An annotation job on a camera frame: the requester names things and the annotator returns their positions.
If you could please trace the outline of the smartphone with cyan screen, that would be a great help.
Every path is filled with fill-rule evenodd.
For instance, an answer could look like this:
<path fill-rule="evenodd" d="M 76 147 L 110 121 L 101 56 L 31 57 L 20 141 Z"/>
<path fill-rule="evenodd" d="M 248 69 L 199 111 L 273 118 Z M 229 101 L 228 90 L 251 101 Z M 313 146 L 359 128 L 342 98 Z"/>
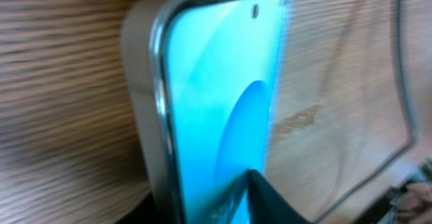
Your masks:
<path fill-rule="evenodd" d="M 121 56 L 160 223 L 247 223 L 264 172 L 290 0 L 137 0 Z"/>

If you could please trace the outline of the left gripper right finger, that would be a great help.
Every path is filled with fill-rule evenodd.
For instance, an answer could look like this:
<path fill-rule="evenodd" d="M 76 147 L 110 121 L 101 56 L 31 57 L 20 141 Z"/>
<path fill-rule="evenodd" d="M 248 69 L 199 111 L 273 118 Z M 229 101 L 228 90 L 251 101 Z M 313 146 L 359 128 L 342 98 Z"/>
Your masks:
<path fill-rule="evenodd" d="M 277 193 L 260 172 L 249 170 L 247 177 L 251 224 L 311 224 Z"/>

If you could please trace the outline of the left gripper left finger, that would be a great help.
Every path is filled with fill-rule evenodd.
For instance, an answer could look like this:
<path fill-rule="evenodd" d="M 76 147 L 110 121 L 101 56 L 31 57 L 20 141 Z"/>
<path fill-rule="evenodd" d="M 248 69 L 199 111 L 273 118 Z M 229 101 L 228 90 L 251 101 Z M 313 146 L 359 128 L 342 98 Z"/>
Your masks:
<path fill-rule="evenodd" d="M 115 224 L 158 224 L 159 217 L 153 193 L 147 196 L 128 214 L 123 216 Z"/>

